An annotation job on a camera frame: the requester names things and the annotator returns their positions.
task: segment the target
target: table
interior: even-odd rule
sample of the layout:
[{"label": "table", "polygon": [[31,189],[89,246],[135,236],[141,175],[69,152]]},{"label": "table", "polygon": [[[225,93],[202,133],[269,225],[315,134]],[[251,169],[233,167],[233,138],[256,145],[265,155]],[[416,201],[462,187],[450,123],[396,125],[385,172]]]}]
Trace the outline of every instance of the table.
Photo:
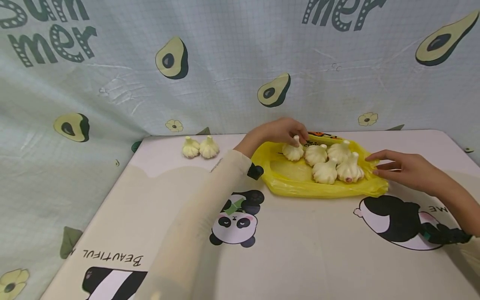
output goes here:
[{"label": "table", "polygon": [[[480,168],[443,132],[333,134],[355,140],[370,152],[389,148],[419,153],[437,167],[454,171],[453,176],[460,172],[459,178],[480,177]],[[242,137],[214,136],[220,157]],[[185,159],[182,143],[183,137],[142,142],[42,300],[110,300],[115,295],[133,300],[176,213],[218,161]],[[468,185],[480,199],[476,179]],[[460,272],[462,263],[449,255],[454,245],[414,240],[419,237],[386,240],[369,224],[369,211],[361,206],[365,197],[277,197],[261,180],[251,178],[239,182],[236,191],[264,196],[255,215],[255,243],[207,241],[195,300],[480,299],[478,287]],[[423,220],[456,227],[437,199],[395,184],[389,195],[417,203]],[[381,227],[385,222],[380,218],[375,224]]]}]

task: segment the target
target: flower print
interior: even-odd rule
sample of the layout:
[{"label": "flower print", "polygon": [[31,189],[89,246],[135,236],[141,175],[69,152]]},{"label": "flower print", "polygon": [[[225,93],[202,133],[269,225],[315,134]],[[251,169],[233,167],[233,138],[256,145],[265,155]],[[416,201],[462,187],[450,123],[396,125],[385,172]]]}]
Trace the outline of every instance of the flower print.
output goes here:
[{"label": "flower print", "polygon": [[374,125],[378,120],[378,114],[368,112],[359,116],[359,125],[360,126],[371,126]]},{"label": "flower print", "polygon": [[179,120],[169,120],[165,123],[165,126],[170,129],[171,132],[181,132],[183,130],[183,126]]},{"label": "flower print", "polygon": [[0,300],[14,300],[27,285],[28,270],[16,269],[0,277]]}]

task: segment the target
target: fingers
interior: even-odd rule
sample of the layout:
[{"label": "fingers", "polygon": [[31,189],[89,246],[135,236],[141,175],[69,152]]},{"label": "fingers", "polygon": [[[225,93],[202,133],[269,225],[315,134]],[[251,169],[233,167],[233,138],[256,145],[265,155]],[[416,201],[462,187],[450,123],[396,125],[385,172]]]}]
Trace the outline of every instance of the fingers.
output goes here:
[{"label": "fingers", "polygon": [[386,159],[388,159],[388,160],[393,160],[393,161],[400,161],[404,155],[405,155],[404,153],[400,153],[400,152],[397,152],[397,151],[382,150],[382,151],[371,154],[365,160],[366,161],[372,161],[372,160],[386,160]]},{"label": "fingers", "polygon": [[401,168],[402,168],[402,164],[398,161],[393,161],[391,163],[377,166],[377,169],[379,170],[393,170],[393,169],[401,169]]},{"label": "fingers", "polygon": [[309,137],[308,137],[308,131],[305,128],[305,125],[303,125],[300,122],[297,122],[297,127],[295,129],[298,131],[298,136],[300,137],[300,140],[304,141],[302,144],[306,143]]},{"label": "fingers", "polygon": [[299,142],[297,142],[293,137],[291,136],[288,136],[287,138],[287,143],[291,146],[294,146],[294,147],[298,147],[299,146]]},{"label": "fingers", "polygon": [[391,180],[399,183],[401,183],[400,181],[402,181],[403,174],[399,170],[395,170],[395,171],[373,170],[373,173],[378,177],[386,180]]},{"label": "fingers", "polygon": [[303,135],[300,131],[297,131],[295,134],[299,136],[300,144],[305,145],[307,143],[307,140],[303,137]]}]

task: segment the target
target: left hand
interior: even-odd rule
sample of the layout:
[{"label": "left hand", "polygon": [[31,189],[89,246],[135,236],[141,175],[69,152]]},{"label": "left hand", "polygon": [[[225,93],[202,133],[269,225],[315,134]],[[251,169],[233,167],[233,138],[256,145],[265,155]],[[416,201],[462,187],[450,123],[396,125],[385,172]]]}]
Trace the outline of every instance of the left hand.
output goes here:
[{"label": "left hand", "polygon": [[263,142],[287,143],[297,147],[298,143],[293,138],[300,137],[300,143],[305,144],[308,140],[308,132],[305,125],[292,118],[279,118],[253,129],[248,134],[257,134]]},{"label": "left hand", "polygon": [[308,140],[305,125],[292,118],[279,118],[254,128],[234,149],[251,158],[264,142],[287,143],[297,147],[298,142],[293,138],[295,135],[300,137],[300,143],[305,144]]}]

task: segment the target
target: cartoon panda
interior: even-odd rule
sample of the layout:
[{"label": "cartoon panda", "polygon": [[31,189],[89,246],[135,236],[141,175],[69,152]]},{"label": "cartoon panda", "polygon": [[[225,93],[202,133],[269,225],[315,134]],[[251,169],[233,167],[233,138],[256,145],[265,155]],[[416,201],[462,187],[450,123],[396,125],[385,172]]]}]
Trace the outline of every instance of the cartoon panda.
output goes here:
[{"label": "cartoon panda", "polygon": [[462,230],[450,229],[419,210],[417,203],[383,195],[363,199],[353,213],[383,239],[411,250],[434,250],[444,244],[469,240]]},{"label": "cartoon panda", "polygon": [[255,244],[255,231],[260,204],[265,197],[261,191],[233,193],[212,226],[210,242],[213,245],[240,244],[249,248]]}]

